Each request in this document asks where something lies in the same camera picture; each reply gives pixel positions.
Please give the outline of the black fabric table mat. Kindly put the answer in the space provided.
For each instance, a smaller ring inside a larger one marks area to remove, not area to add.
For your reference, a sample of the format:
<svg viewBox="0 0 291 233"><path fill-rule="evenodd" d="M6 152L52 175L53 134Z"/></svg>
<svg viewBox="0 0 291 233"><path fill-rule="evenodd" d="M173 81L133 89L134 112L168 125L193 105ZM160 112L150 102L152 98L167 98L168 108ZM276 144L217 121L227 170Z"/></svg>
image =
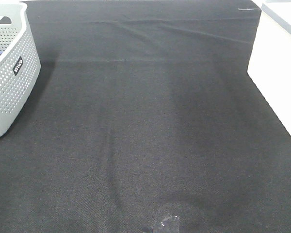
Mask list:
<svg viewBox="0 0 291 233"><path fill-rule="evenodd" d="M249 0L28 2L41 71L0 138L0 233L291 233L291 137Z"/></svg>

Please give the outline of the clear tape piece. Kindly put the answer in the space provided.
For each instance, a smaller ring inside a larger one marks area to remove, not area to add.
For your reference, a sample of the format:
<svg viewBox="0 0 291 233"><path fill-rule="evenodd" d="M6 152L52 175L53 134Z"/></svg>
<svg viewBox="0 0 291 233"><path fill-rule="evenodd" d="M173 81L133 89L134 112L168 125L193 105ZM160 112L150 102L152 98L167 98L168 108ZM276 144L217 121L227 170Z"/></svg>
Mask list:
<svg viewBox="0 0 291 233"><path fill-rule="evenodd" d="M144 228L144 233L179 233L180 217L165 215L155 220L152 226Z"/></svg>

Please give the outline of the white box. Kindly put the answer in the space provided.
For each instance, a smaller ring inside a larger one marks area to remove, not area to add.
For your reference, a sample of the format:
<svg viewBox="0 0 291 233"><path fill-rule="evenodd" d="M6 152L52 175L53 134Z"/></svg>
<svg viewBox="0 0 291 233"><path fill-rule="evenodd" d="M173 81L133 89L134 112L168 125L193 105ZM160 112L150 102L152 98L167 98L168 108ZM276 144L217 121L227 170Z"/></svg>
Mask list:
<svg viewBox="0 0 291 233"><path fill-rule="evenodd" d="M266 0L247 73L291 136L291 0Z"/></svg>

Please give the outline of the grey perforated plastic basket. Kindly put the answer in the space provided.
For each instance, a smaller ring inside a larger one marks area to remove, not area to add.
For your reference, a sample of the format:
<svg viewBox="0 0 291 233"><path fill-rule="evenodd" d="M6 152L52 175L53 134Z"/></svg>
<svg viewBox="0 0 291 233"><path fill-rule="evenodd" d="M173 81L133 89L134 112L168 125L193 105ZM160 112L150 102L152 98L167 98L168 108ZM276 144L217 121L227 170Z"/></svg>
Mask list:
<svg viewBox="0 0 291 233"><path fill-rule="evenodd" d="M26 103L41 69L26 10L19 0L0 0L0 137Z"/></svg>

